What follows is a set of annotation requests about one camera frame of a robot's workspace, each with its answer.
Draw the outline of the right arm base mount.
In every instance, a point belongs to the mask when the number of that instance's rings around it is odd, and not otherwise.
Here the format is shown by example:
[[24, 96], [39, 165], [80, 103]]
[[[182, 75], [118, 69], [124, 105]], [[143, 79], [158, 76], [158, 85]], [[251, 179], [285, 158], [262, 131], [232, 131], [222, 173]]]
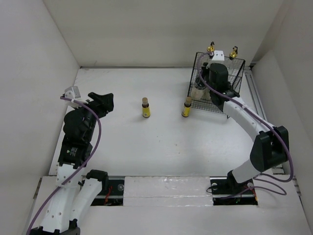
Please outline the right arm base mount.
[[214, 206], [257, 206], [257, 196], [253, 180], [241, 184], [229, 184], [227, 177], [210, 177], [210, 186], [206, 192], [212, 195]]

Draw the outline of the small yellow bottle cork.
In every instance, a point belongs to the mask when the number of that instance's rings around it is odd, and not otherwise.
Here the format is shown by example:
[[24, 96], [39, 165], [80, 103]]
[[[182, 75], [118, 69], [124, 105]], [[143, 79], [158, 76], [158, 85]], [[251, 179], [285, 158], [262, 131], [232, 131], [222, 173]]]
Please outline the small yellow bottle cork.
[[149, 102], [146, 97], [142, 98], [142, 115], [144, 118], [149, 118], [151, 115]]
[[187, 96], [186, 97], [186, 100], [185, 100], [185, 103], [184, 103], [184, 107], [183, 107], [183, 110], [181, 112], [181, 115], [183, 117], [189, 117], [189, 114], [190, 114], [190, 110], [191, 110], [191, 104], [192, 104], [192, 97], [190, 96]]

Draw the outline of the dark sauce bottle gold spout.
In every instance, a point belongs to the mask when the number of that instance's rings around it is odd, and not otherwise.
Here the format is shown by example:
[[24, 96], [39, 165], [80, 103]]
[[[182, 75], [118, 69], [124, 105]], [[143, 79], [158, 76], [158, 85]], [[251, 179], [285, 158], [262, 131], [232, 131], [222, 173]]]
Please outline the dark sauce bottle gold spout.
[[207, 48], [207, 52], [210, 54], [210, 55], [213, 55], [214, 54], [214, 51], [215, 51], [215, 43], [212, 41], [209, 45], [209, 47]]

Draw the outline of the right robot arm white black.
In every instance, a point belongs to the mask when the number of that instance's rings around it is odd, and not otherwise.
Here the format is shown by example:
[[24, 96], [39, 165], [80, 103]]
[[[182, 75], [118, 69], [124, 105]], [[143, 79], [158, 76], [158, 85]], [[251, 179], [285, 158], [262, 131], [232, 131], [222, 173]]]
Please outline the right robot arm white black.
[[291, 163], [289, 133], [284, 126], [276, 127], [252, 111], [228, 81], [228, 70], [221, 63], [198, 66], [199, 79], [208, 89], [211, 101], [220, 111], [233, 118], [254, 141], [249, 159], [227, 174], [216, 189], [228, 197], [246, 191], [244, 187], [268, 169], [284, 162]]

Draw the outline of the clear oil bottle gold spout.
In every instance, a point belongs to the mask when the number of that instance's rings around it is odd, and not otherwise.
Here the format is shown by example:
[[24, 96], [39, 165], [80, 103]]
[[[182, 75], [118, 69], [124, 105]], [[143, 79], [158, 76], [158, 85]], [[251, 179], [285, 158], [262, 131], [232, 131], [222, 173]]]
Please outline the clear oil bottle gold spout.
[[238, 47], [237, 47], [237, 46], [234, 46], [234, 47], [232, 48], [232, 51], [231, 51], [230, 54], [229, 54], [229, 59], [230, 59], [230, 60], [234, 60], [235, 58], [237, 58], [237, 56], [238, 56]]

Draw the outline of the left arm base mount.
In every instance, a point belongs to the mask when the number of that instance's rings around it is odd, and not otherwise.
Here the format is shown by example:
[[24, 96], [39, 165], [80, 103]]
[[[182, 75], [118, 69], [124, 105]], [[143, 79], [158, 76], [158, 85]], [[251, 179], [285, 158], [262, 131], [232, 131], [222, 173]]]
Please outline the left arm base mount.
[[93, 200], [92, 206], [122, 206], [124, 199], [124, 179], [109, 179], [109, 186]]

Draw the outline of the metal rail right edge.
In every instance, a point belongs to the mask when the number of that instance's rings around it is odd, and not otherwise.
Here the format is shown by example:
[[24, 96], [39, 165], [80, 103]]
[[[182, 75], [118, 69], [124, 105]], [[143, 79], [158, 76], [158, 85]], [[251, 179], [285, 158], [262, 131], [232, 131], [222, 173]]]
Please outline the metal rail right edge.
[[250, 67], [244, 68], [244, 75], [246, 77], [246, 82], [249, 87], [250, 95], [251, 95], [252, 102], [253, 102], [253, 105], [251, 105], [251, 107], [254, 108], [255, 112], [261, 118], [263, 118], [264, 120], [267, 120], [266, 113], [263, 108], [263, 105], [262, 105], [262, 102], [261, 102], [261, 99], [260, 99], [260, 96], [256, 87], [256, 83], [254, 81], [252, 70]]

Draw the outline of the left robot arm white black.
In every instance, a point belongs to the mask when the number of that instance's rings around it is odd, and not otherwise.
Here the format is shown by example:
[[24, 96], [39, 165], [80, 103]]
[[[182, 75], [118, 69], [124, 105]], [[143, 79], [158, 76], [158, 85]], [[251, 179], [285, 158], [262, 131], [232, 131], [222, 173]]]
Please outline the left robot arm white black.
[[102, 133], [100, 118], [114, 109], [113, 94], [89, 93], [89, 100], [65, 92], [60, 99], [73, 108], [64, 117], [64, 138], [57, 165], [56, 188], [43, 202], [27, 229], [28, 235], [78, 235], [80, 224], [98, 194], [109, 189], [108, 174], [85, 167], [97, 145], [91, 144], [94, 129]]

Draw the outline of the tan spice grinder silver top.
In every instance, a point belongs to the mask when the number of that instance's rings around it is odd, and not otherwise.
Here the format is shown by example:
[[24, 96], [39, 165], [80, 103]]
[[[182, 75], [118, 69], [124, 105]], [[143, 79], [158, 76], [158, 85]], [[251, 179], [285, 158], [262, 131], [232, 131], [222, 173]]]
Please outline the tan spice grinder silver top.
[[190, 96], [193, 100], [201, 100], [206, 91], [206, 86], [201, 86], [198, 83], [194, 83], [193, 88], [191, 89]]

